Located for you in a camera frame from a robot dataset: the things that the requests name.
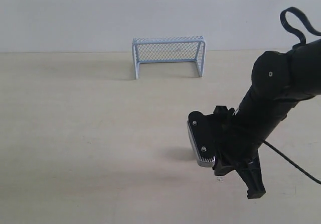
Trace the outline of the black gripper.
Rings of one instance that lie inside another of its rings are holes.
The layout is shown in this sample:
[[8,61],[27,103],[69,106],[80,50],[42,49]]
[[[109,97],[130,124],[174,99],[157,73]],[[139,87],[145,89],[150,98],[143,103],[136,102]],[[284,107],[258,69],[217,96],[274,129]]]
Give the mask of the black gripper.
[[213,114],[189,113],[187,129],[190,143],[201,167],[212,167],[216,176],[236,171],[246,184],[247,198],[259,199],[265,193],[258,152],[250,146],[253,138],[234,123],[234,109],[225,105]]

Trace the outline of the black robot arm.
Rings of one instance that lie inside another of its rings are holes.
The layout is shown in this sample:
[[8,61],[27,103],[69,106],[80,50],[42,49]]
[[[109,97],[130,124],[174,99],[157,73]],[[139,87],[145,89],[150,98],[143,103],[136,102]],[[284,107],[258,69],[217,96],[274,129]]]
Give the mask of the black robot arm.
[[255,61],[251,86],[237,108],[218,105],[205,115],[192,111],[187,130],[198,165],[216,176],[235,171],[247,197],[265,193],[259,148],[300,102],[320,95],[320,40],[285,53],[265,51]]

